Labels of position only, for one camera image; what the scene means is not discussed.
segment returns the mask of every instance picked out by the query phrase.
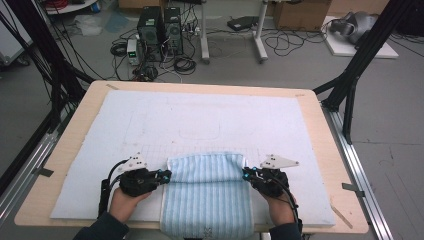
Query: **desktop computer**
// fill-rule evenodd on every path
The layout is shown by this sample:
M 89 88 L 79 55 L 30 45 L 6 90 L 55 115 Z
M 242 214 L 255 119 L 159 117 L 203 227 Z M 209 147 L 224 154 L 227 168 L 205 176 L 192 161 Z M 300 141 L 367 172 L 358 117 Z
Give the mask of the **desktop computer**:
M 166 40 L 165 26 L 159 6 L 142 8 L 137 24 L 140 44 L 143 49 L 143 59 L 146 61 L 162 61 L 162 44 Z
M 183 54 L 183 35 L 181 31 L 180 8 L 168 7 L 163 12 L 168 52 L 175 55 Z

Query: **cardboard box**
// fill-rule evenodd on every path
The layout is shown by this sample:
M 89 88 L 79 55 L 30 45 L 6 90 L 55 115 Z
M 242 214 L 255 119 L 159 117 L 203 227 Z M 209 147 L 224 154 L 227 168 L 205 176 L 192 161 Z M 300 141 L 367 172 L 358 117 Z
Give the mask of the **cardboard box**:
M 349 12 L 366 12 L 368 14 L 381 14 L 389 0 L 333 0 L 329 16 L 343 17 Z
M 332 0 L 304 0 L 299 4 L 278 3 L 274 11 L 277 29 L 320 31 Z
M 119 8 L 141 9 L 145 6 L 166 6 L 166 0 L 119 0 Z

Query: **black metal frame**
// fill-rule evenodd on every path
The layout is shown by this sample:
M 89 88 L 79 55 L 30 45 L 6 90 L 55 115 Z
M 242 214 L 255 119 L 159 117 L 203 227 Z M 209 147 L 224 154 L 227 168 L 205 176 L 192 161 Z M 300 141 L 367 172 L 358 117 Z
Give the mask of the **black metal frame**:
M 346 98 L 343 135 L 349 144 L 352 144 L 352 115 L 358 80 L 415 1 L 422 0 L 390 0 L 345 71 L 313 90 L 318 95 L 333 88 L 328 98 L 322 101 L 322 106 L 329 111 L 338 111 Z
M 48 64 L 48 70 L 35 64 L 43 79 L 51 84 L 52 109 L 44 121 L 22 148 L 18 156 L 13 160 L 6 172 L 0 177 L 0 196 L 6 191 L 16 174 L 25 164 L 28 157 L 35 149 L 41 138 L 46 133 L 52 133 L 61 122 L 60 114 L 67 103 L 81 101 L 85 94 L 78 79 L 92 83 L 94 79 L 81 72 L 66 61 L 62 51 L 56 44 L 44 19 L 31 0 L 5 0 L 16 18 L 20 21 L 33 43 L 38 47 L 40 54 Z M 27 45 L 26 41 L 7 24 L 7 20 L 0 16 L 1 22 L 22 45 L 34 63 L 37 56 Z

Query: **striped cloth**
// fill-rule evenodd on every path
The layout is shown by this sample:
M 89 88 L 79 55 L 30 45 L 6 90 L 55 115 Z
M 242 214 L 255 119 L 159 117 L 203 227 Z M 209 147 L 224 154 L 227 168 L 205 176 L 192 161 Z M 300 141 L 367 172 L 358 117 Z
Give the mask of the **striped cloth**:
M 171 237 L 243 239 L 253 234 L 243 155 L 214 152 L 168 159 L 161 231 Z

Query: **white mat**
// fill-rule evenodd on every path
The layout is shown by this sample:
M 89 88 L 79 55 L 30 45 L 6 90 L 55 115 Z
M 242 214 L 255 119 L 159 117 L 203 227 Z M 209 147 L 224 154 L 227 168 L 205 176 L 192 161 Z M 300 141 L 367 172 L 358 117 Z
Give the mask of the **white mat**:
M 251 167 L 267 154 L 299 161 L 299 167 L 285 171 L 300 217 L 305 226 L 334 225 L 297 99 L 120 90 L 106 96 L 51 217 L 95 219 L 101 180 L 136 152 L 156 170 L 166 169 L 170 156 L 205 151 L 240 152 Z M 132 219 L 159 221 L 162 193 L 161 186 Z M 251 197 L 255 223 L 269 223 L 265 200 L 256 191 Z
M 327 23 L 336 17 L 327 16 L 324 23 Z M 356 49 L 345 37 L 342 37 L 339 33 L 330 32 L 330 24 L 327 27 L 327 43 L 328 48 L 334 56 L 351 57 L 355 55 Z M 389 44 L 384 43 L 383 47 L 378 51 L 376 58 L 397 58 L 399 55 L 393 50 Z

